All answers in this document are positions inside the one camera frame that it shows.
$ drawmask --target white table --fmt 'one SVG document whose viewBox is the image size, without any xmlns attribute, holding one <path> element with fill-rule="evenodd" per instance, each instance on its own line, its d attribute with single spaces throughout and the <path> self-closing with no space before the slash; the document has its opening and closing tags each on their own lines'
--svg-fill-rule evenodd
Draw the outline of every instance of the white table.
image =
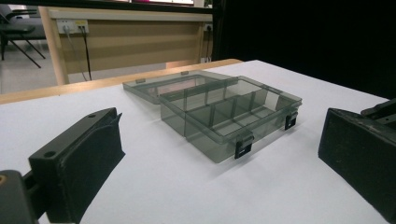
<svg viewBox="0 0 396 224">
<path fill-rule="evenodd" d="M 116 107 L 126 156 L 81 223 L 387 223 L 318 158 L 329 107 L 360 113 L 387 99 L 259 61 L 208 71 L 303 98 L 296 126 L 215 164 L 161 121 L 158 106 L 118 85 L 0 105 L 0 170 L 26 174 L 27 158 L 48 141 L 87 114 Z"/>
</svg>

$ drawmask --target wooden table edge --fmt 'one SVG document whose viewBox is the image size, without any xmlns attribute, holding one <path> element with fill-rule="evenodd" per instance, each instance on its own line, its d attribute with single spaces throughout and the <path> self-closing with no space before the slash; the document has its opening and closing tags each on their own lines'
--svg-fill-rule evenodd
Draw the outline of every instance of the wooden table edge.
<svg viewBox="0 0 396 224">
<path fill-rule="evenodd" d="M 163 70 L 156 70 L 145 73 L 138 73 L 132 75 L 125 75 L 119 77 L 103 78 L 87 82 L 79 82 L 67 84 L 62 86 L 47 87 L 31 91 L 17 91 L 6 94 L 0 94 L 0 105 L 9 104 L 14 102 L 32 100 L 37 98 L 49 97 L 54 95 L 63 95 L 79 91 L 89 91 L 103 87 L 110 87 L 122 84 L 123 82 L 134 81 L 139 78 L 161 77 L 183 71 L 204 70 L 208 68 L 221 67 L 234 63 L 241 63 L 242 61 L 236 59 L 227 59 L 211 63 L 198 63 L 193 65 L 168 68 Z"/>
</svg>

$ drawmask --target wooden panel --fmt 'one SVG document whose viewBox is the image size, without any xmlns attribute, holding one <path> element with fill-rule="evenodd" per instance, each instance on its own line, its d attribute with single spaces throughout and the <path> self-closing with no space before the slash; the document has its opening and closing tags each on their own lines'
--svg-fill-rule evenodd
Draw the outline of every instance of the wooden panel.
<svg viewBox="0 0 396 224">
<path fill-rule="evenodd" d="M 88 21 L 91 70 L 150 63 L 195 60 L 201 50 L 202 23 L 196 21 Z M 66 35 L 61 35 L 68 74 L 79 73 L 78 60 Z M 88 71 L 84 40 L 71 35 L 74 48 Z"/>
</svg>

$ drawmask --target screw hole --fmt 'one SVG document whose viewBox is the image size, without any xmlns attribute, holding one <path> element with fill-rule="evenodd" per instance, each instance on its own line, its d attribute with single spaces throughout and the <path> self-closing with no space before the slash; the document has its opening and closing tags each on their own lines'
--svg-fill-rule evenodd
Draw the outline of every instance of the screw hole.
<svg viewBox="0 0 396 224">
<path fill-rule="evenodd" d="M 49 151 L 44 154 L 45 158 L 53 157 L 56 153 L 54 151 Z"/>
</svg>

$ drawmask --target wooden desk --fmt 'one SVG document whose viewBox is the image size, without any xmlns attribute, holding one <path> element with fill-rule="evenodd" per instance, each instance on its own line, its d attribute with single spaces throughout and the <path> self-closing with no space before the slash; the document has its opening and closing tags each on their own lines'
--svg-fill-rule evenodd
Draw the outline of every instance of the wooden desk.
<svg viewBox="0 0 396 224">
<path fill-rule="evenodd" d="M 88 71 L 81 34 L 59 34 L 57 20 L 88 21 L 87 42 L 92 71 L 151 63 L 195 64 L 206 56 L 204 23 L 211 14 L 40 7 L 58 85 L 68 75 Z"/>
<path fill-rule="evenodd" d="M 103 87 L 108 87 L 108 86 L 114 86 L 114 85 L 121 84 L 122 82 L 134 81 L 139 78 L 160 77 L 160 76 L 166 76 L 169 74 L 178 73 L 178 72 L 182 72 L 182 71 L 203 70 L 203 69 L 207 69 L 207 68 L 220 67 L 220 66 L 224 66 L 224 65 L 233 64 L 233 63 L 241 63 L 241 61 L 236 60 L 236 59 L 229 59 L 229 60 L 223 60 L 223 61 L 212 62 L 212 63 L 198 63 L 198 64 L 194 64 L 194 65 L 168 68 L 168 69 L 152 71 L 152 72 L 147 72 L 147 73 L 126 75 L 126 76 L 121 76 L 121 77 L 111 77 L 111 78 L 105 78 L 105 79 L 99 79 L 99 80 L 87 81 L 87 82 L 79 82 L 79 83 L 74 83 L 74 84 L 68 84 L 68 85 L 62 85 L 62 86 L 56 86 L 56 87 L 48 87 L 48 88 L 32 90 L 32 91 L 18 91 L 18 92 L 12 92 L 12 93 L 8 93 L 8 94 L 0 94 L 0 105 L 12 103 L 12 102 L 42 98 L 42 97 L 47 97 L 47 96 L 62 95 L 62 94 L 67 94 L 67 93 L 72 93 L 72 92 L 77 92 L 77 91 L 88 91 L 88 90 L 93 90 L 93 89 L 98 89 L 98 88 L 103 88 Z"/>
</svg>

